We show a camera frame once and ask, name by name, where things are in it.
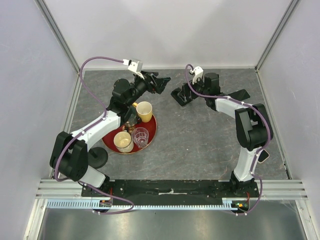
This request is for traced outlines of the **blue-edged black phone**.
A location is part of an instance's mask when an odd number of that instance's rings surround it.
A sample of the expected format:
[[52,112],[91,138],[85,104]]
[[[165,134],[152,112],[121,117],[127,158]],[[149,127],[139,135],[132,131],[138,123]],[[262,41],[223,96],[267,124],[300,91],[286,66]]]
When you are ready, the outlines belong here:
[[241,90],[232,92],[229,94],[229,96],[232,99],[235,99],[237,101],[244,101],[244,100],[247,100],[251,97],[250,94],[245,89],[241,89]]

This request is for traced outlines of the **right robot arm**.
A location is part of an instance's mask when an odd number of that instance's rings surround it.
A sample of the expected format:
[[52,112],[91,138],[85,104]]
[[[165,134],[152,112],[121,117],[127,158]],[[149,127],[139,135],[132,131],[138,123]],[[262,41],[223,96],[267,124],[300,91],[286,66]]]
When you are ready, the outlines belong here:
[[270,156],[266,147],[273,139],[274,133],[266,107],[262,103],[244,102],[250,98],[245,89],[230,94],[222,93],[219,75],[216,73],[202,75],[195,70],[191,70],[190,73],[194,75],[193,79],[187,82],[191,91],[190,98],[202,97],[209,108],[235,120],[240,153],[230,176],[229,191],[233,196],[240,197],[258,178],[255,175],[257,164],[263,163]]

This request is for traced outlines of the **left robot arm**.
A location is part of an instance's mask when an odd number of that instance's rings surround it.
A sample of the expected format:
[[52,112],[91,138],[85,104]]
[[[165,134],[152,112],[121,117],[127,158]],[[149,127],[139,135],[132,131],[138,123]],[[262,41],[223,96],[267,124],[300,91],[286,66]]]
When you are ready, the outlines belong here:
[[91,185],[92,191],[99,197],[106,196],[110,191],[109,177],[90,166],[92,146],[137,116],[133,103],[139,97],[145,92],[161,94],[170,80],[170,77],[159,77],[158,72],[147,71],[142,71],[141,75],[135,74],[133,82],[118,79],[113,84],[109,106],[101,116],[73,133],[62,131],[57,135],[49,161],[54,173]]

